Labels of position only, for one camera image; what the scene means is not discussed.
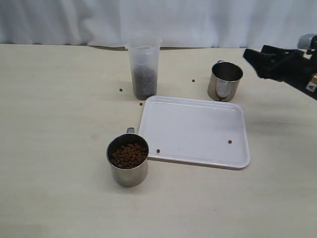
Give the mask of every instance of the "white backdrop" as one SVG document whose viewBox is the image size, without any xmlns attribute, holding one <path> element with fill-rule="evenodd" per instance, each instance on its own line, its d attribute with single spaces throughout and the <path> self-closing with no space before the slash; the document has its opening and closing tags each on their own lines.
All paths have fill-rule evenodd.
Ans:
<svg viewBox="0 0 317 238">
<path fill-rule="evenodd" d="M 317 0 L 0 0 L 0 42 L 120 47 L 151 29 L 163 47 L 295 48 L 316 12 Z"/>
</svg>

